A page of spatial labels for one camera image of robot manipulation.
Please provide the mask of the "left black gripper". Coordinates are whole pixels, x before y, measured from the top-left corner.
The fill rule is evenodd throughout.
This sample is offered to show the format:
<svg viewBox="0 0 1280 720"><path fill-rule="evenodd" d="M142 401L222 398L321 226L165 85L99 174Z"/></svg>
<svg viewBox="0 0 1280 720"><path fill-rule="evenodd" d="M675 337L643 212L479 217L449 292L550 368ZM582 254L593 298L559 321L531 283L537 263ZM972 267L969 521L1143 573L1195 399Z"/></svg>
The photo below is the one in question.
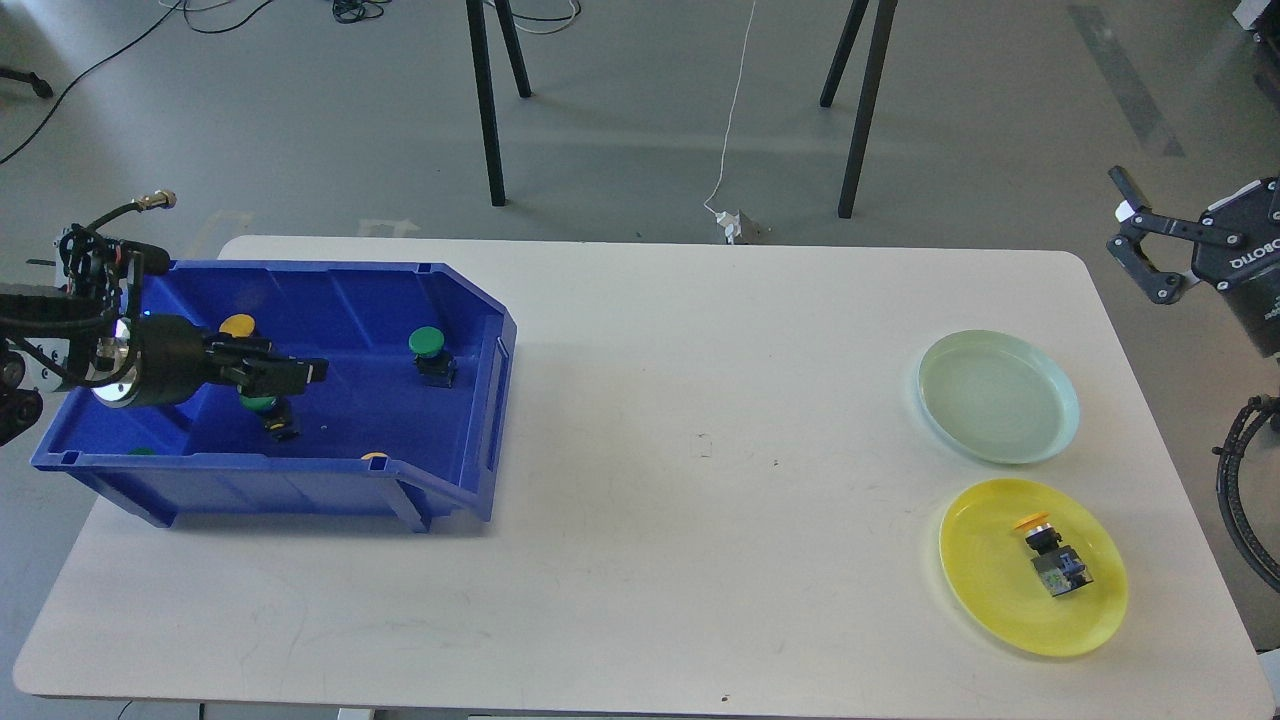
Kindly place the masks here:
<svg viewBox="0 0 1280 720"><path fill-rule="evenodd" d="M270 355L270 340L211 334L178 315L142 315L116 323L109 345L111 375L129 351L134 363L113 383L92 393L109 407L145 407L183 404L206 383L233 386L246 397L303 395L324 382L330 363L323 357ZM210 372L207 360L212 360Z"/></svg>

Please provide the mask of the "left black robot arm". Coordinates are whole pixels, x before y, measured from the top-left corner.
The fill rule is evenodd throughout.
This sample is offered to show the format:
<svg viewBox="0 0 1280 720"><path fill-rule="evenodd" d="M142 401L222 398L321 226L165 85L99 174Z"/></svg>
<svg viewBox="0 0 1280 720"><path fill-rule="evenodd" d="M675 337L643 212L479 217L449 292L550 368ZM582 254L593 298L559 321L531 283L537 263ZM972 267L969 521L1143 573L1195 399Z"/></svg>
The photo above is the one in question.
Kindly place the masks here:
<svg viewBox="0 0 1280 720"><path fill-rule="evenodd" d="M157 190L72 224L56 245L60 284L3 287L4 442L41 418L47 392L87 389L124 409L183 404L205 386L236 388L275 437L294 436L287 398L323 382L328 360L280 354L250 328L146 313L145 279L170 270L169 252L102 233L127 213L175 204Z"/></svg>

